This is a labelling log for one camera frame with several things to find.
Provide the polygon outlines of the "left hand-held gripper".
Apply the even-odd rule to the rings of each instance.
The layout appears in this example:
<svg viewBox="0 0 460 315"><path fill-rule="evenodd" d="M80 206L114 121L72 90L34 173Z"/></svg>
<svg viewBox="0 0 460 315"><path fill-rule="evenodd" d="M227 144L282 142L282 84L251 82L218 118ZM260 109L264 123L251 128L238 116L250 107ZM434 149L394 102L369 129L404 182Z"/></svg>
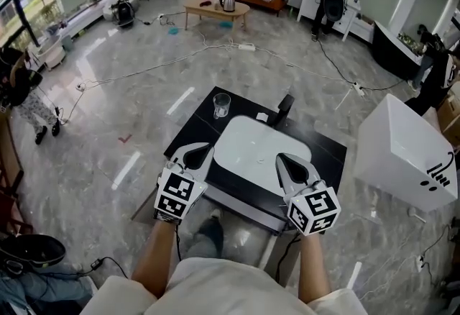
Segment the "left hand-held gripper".
<svg viewBox="0 0 460 315"><path fill-rule="evenodd" d="M208 142L194 142L176 150L175 162L168 161L158 178L154 219L181 223L208 188L205 179L213 154Z"/></svg>

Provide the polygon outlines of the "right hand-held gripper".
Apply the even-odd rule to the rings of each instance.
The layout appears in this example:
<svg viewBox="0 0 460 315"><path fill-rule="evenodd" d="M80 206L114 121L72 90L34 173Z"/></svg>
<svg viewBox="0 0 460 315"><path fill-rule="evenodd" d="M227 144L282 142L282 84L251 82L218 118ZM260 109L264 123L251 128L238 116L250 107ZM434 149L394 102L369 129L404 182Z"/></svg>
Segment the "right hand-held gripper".
<svg viewBox="0 0 460 315"><path fill-rule="evenodd" d="M341 213L335 190L324 180L311 183L307 162L296 155L278 154L275 167L280 187L285 192L283 200L289 226L303 236L330 229Z"/></svg>

